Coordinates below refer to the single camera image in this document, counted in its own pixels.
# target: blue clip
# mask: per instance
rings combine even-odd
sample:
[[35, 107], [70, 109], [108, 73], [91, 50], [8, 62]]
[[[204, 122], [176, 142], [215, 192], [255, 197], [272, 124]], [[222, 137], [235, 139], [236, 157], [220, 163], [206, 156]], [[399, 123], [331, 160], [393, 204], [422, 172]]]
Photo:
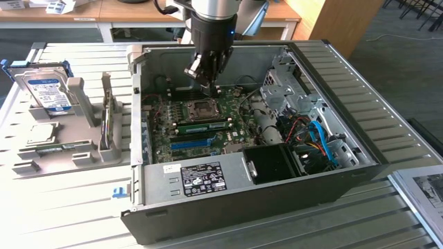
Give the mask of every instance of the blue clip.
[[127, 196], [128, 196], [128, 194], [123, 187], [114, 188], [112, 198], [124, 198]]
[[63, 61], [62, 64], [66, 67], [68, 77], [74, 77], [75, 74], [72, 73], [70, 62], [68, 61]]
[[10, 66], [10, 61], [3, 59], [0, 61], [0, 64], [2, 64], [2, 70], [6, 72], [6, 74], [8, 75], [10, 79], [12, 80], [12, 82], [15, 82], [15, 79], [8, 71], [8, 66]]

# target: barcode sticker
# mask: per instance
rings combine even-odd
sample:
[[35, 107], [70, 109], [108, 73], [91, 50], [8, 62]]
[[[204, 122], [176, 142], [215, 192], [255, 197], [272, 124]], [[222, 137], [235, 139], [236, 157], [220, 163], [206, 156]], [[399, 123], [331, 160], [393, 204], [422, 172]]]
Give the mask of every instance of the barcode sticker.
[[174, 173], [174, 172], [180, 172], [182, 164], [170, 164], [163, 166], [163, 173]]

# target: black chair leg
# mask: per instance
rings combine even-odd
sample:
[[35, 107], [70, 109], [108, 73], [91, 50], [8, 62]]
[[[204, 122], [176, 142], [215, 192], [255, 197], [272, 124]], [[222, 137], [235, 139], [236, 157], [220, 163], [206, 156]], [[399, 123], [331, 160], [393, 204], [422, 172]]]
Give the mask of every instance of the black chair leg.
[[437, 7], [434, 8], [434, 10], [433, 10], [430, 16], [429, 16], [427, 19], [425, 20], [422, 26], [418, 28], [419, 31], [422, 30], [425, 24], [429, 22], [430, 18], [431, 18], [433, 15], [435, 14], [435, 12], [437, 12], [437, 10], [438, 10], [438, 7], [442, 5], [442, 3], [443, 3], [443, 0], [437, 4]]
[[391, 2], [393, 2], [393, 0], [386, 0], [382, 8], [386, 9]]
[[403, 19], [403, 17], [410, 13], [410, 11], [413, 10], [415, 4], [418, 3], [419, 0], [411, 0], [410, 4], [407, 6], [407, 8], [405, 9], [402, 15], [401, 15], [401, 19]]
[[407, 4], [407, 0], [402, 0], [399, 4], [399, 9], [403, 8], [405, 4]]
[[425, 11], [429, 9], [429, 7], [431, 6], [431, 3], [434, 3], [434, 0], [426, 0], [426, 2], [422, 5], [421, 8], [421, 12], [417, 15], [417, 20], [421, 18], [421, 16], [423, 15]]

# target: power supply label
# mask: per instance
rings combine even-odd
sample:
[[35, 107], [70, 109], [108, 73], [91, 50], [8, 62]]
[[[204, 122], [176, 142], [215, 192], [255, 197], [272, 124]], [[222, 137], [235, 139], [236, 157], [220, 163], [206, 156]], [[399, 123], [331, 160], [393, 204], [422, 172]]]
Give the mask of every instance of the power supply label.
[[182, 167], [182, 182], [186, 196], [198, 196], [227, 190], [220, 162]]

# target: wooden desk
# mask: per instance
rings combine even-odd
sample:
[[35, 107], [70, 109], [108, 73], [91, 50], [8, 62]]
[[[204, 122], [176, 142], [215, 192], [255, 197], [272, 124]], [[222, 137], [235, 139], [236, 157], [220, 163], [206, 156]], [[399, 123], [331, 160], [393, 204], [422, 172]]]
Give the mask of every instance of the wooden desk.
[[[160, 6], [164, 6], [166, 0], [160, 0]], [[124, 4], [118, 0], [103, 0], [100, 18], [100, 32], [106, 43], [114, 42], [111, 29], [114, 27], [184, 27], [184, 23], [162, 15], [152, 1], [143, 4]], [[264, 17], [262, 27], [283, 28], [282, 39], [291, 40], [300, 16], [291, 9], [284, 1], [275, 3], [271, 0], [271, 6]]]
[[[291, 40], [300, 16], [282, 0], [271, 6], [262, 27], [266, 27], [258, 38], [267, 39], [268, 32], [282, 40]], [[184, 27], [184, 22], [162, 15], [152, 0], [143, 4], [124, 4], [118, 0], [99, 0], [79, 6], [64, 15], [51, 15], [44, 8], [26, 8], [0, 11], [0, 29], [38, 28], [96, 28], [103, 42], [112, 43], [111, 29], [115, 27]]]
[[0, 29], [7, 28], [8, 26], [16, 28], [15, 25], [20, 26], [20, 23], [24, 25], [23, 28], [36, 28], [36, 23], [38, 25], [46, 23], [42, 28], [47, 28], [46, 25], [51, 25], [52, 23], [95, 23], [99, 20], [100, 8], [102, 0], [76, 7], [72, 12], [63, 15], [47, 14], [46, 8], [4, 10], [0, 11]]
[[292, 39], [327, 39], [348, 58], [383, 0], [284, 1], [303, 18]]

